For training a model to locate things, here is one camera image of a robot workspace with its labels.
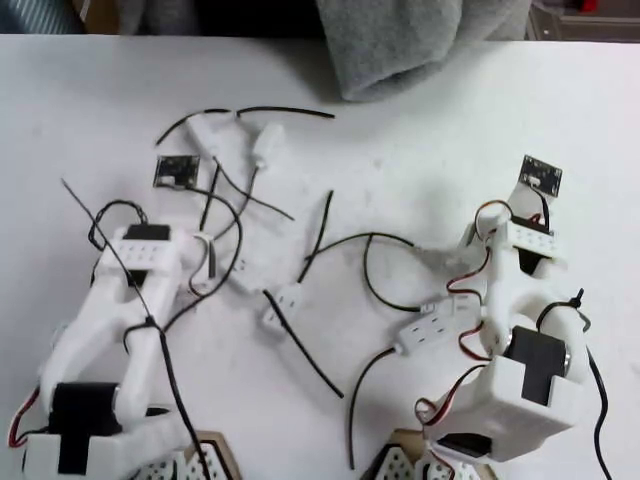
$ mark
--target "white tabletop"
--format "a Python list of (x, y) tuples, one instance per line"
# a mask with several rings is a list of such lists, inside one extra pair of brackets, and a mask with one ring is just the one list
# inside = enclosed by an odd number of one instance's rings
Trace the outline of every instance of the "white tabletop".
[[(553, 224), (570, 246), (570, 268), (558, 282), (567, 295), (586, 290), (588, 342), (611, 404), (603, 451), (616, 478), (632, 477), (640, 447), (640, 46), (479, 45), (411, 91), (373, 104), (339, 103), (328, 56), (309, 43), (4, 36), (0, 65), (1, 424), (36, 382), (56, 326), (76, 314), (96, 258), (87, 219), (60, 176), (94, 211), (130, 198), (153, 217), (167, 206), (151, 190), (153, 141), (164, 127), (204, 107), (289, 105), (337, 119), (255, 114), (249, 122), (278, 118), (287, 130), (286, 152), (261, 174), (256, 195), (298, 221), (276, 225), (276, 235), (268, 211), (252, 206), (244, 217), (245, 252), (271, 264), (272, 285), (293, 280), (329, 189), (327, 240), (374, 229), (450, 244), (481, 202), (509, 195), (525, 153), (564, 169)], [(238, 179), (247, 170), (243, 148), (224, 158)], [(161, 151), (194, 152), (183, 132)], [(216, 216), (212, 223), (220, 223)], [(107, 228), (129, 219), (124, 211), (113, 218)], [(353, 242), (318, 258), (293, 322), (347, 394), (405, 318), (367, 294), (363, 247)], [(398, 302), (442, 291), (442, 279), (402, 249), (378, 246), (373, 257), (376, 284)], [(346, 464), (347, 402), (331, 395), (291, 342), (276, 345), (260, 333), (265, 305), (225, 288), (169, 335), (193, 422), (224, 433), (245, 478), (356, 478)], [(107, 357), (92, 368), (94, 378), (118, 378), (122, 348)], [(467, 364), (451, 343), (377, 365), (358, 402), (359, 471), (393, 428), (416, 427), (418, 396), (437, 398)], [(170, 401), (160, 365), (158, 372), (155, 399)], [(497, 470), (517, 479), (603, 478), (592, 443), (599, 409), (590, 380), (578, 427)], [(40, 426), (44, 414), (25, 421)], [(1, 469), (15, 473), (20, 455), (1, 452)]]

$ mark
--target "black plastic part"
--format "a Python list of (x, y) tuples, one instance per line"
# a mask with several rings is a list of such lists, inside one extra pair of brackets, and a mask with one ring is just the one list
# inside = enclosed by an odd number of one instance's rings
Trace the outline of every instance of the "black plastic part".
[(522, 270), (527, 275), (533, 275), (538, 268), (538, 264), (543, 257), (539, 253), (530, 252), (529, 250), (523, 250), (522, 248), (518, 248), (518, 256), (520, 260), (520, 270)]
[(147, 413), (145, 417), (158, 417), (160, 415), (164, 415), (165, 413), (169, 413), (168, 408), (164, 407), (149, 407), (147, 408)]
[(402, 446), (398, 443), (387, 443), (384, 447), (382, 447), (382, 450), (380, 450), (378, 454), (375, 456), (375, 458), (371, 462), (371, 466), (360, 477), (360, 480), (374, 480), (378, 476), (380, 468), (384, 463), (384, 459), (387, 457), (387, 453), (389, 453), (389, 450), (391, 450), (393, 447), (402, 448)]
[(535, 187), (542, 193), (557, 197), (562, 180), (562, 169), (525, 155), (518, 180), (520, 183)]
[(123, 240), (170, 240), (171, 227), (169, 225), (135, 223), (129, 225)]
[(154, 187), (193, 188), (198, 183), (198, 155), (166, 155), (158, 156)]
[(549, 235), (549, 231), (547, 230), (546, 225), (540, 225), (539, 223), (536, 223), (533, 220), (529, 220), (528, 218), (518, 217), (514, 215), (513, 217), (511, 217), (511, 221), (516, 225), (520, 225), (521, 227), (530, 228), (531, 230), (535, 230), (536, 232)]
[(526, 366), (522, 398), (548, 405), (551, 379), (554, 376), (564, 377), (566, 354), (562, 340), (527, 328), (514, 327), (511, 343), (504, 356)]
[(135, 283), (136, 287), (141, 288), (144, 281), (147, 279), (147, 273), (149, 270), (129, 270), (130, 276), (127, 275), (127, 285), (133, 287)]
[(209, 240), (209, 278), (216, 277), (216, 249), (213, 240)]
[(450, 433), (438, 440), (438, 443), (470, 457), (480, 458), (491, 453), (493, 441), (478, 433)]
[(58, 473), (86, 475), (91, 437), (122, 432), (113, 412), (116, 383), (60, 383), (53, 394), (49, 433), (60, 435)]

